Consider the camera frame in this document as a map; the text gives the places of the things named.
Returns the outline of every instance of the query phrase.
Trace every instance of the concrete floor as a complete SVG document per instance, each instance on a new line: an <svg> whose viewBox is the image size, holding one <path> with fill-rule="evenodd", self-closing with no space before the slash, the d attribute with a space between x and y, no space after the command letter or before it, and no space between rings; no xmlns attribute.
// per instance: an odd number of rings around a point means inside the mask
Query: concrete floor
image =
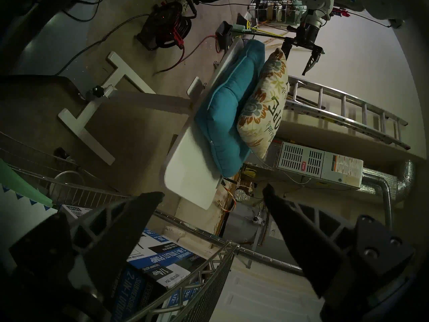
<svg viewBox="0 0 429 322"><path fill-rule="evenodd" d="M87 44L99 40L134 15L150 13L151 7L161 1L104 0L90 22ZM249 1L230 0L231 3ZM198 5L196 8L198 16L192 20L192 29L185 38L185 53L189 53L207 35L214 34L223 20L232 23L238 12L246 10L245 6ZM114 70L106 56L115 51L155 92L187 97L186 90L195 76L207 82L213 73L213 61L220 61L222 54L216 53L215 41L209 38L184 63L171 71L152 76L155 71L176 63L181 50L173 47L148 51L136 41L134 35L139 33L146 18L125 24L107 41L86 52L87 70L101 84ZM125 79L116 87L126 91L135 89ZM123 193L137 195L161 190L166 196L160 209L175 214L180 197L164 189L158 176L173 134L180 131L186 116L126 104L102 105L86 128L116 158L108 166L57 118L63 108L76 117L85 106L76 88L66 78L16 78L11 83L1 83L0 94L0 131L49 154L61 146L78 164ZM164 224L152 217L148 226L160 232Z"/></svg>

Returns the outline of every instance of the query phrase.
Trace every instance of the metal duct pipe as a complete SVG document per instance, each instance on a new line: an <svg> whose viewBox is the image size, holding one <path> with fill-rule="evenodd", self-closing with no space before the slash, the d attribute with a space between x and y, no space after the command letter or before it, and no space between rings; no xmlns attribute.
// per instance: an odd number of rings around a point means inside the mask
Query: metal duct pipe
<svg viewBox="0 0 429 322"><path fill-rule="evenodd" d="M405 200L410 193L416 179L416 164L411 160L406 160L398 166L398 189L396 191L395 202Z"/></svg>
<svg viewBox="0 0 429 322"><path fill-rule="evenodd" d="M390 198L390 188L389 184L380 176L362 173L362 183L365 183L370 186L380 187L383 195L383 205L384 205L384 219L386 227L391 231L392 230L392 204Z"/></svg>
<svg viewBox="0 0 429 322"><path fill-rule="evenodd" d="M214 244L218 247L223 247L225 243L227 242L225 239L222 239L218 237L217 235L214 235L212 233L209 233L205 230L202 230L200 228L197 228L189 223L186 223L174 216L168 215L166 213L163 213L160 210L155 210L154 215L158 218L161 218L162 220L165 220L166 222L184 230L187 233L193 234L200 239L203 239L205 241L210 242L211 244ZM285 263L279 260L276 260L274 258L259 254L257 252L254 252L253 250L246 249L244 247L239 246L238 251L236 252L238 255L241 255L243 257L249 258L252 261L260 262L262 264L266 264L270 267L286 271L292 274L304 276L302 269L300 267L297 267L296 265L292 265L289 263Z"/></svg>

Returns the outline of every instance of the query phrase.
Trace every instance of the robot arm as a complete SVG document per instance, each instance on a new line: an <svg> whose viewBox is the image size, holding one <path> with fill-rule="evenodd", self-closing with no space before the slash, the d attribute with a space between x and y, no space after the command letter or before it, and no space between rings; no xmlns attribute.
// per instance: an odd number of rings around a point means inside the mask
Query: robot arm
<svg viewBox="0 0 429 322"><path fill-rule="evenodd" d="M334 0L302 0L302 3L307 6L307 11L303 14L301 24L296 29L296 37L287 38L281 49L286 57L289 56L292 45L312 50L312 55L302 73L305 75L319 61L323 51L323 48L315 45L314 42L320 28L331 19L330 13L334 7Z"/></svg>

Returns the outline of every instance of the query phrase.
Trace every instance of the flexible duct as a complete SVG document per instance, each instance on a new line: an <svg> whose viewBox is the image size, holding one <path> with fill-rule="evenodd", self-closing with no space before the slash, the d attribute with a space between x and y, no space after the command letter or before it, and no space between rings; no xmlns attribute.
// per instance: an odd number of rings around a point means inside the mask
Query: flexible duct
<svg viewBox="0 0 429 322"><path fill-rule="evenodd" d="M411 160L406 160L398 166L398 188L395 202L405 200L414 185L416 178L416 164Z"/></svg>

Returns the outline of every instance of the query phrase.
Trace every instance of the metal shelf rail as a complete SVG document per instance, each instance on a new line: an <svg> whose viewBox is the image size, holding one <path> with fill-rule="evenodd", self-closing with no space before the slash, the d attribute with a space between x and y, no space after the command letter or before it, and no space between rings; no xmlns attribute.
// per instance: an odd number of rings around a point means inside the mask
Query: metal shelf rail
<svg viewBox="0 0 429 322"><path fill-rule="evenodd" d="M70 173L75 175L78 173L82 178L86 179L85 174L93 179L95 177L74 162L31 148L2 132L0 132L0 158L34 188L51 198L52 202L57 206L67 204L96 208L106 203L130 197L119 192L67 182L70 177L62 175ZM156 210L154 215L220 248L195 271L169 289L164 295L124 322L151 321L152 317L156 314L175 311L178 313L170 322L208 322L221 295L235 255L242 255L252 261L264 263L286 272L303 275L302 269L297 266L269 258L241 247L234 242L226 241L214 234L183 222L176 217L165 214L160 210ZM183 291L189 288L198 288L198 292L185 304L180 299L180 302L173 307L157 308L176 291L179 291L179 298L182 298Z"/></svg>

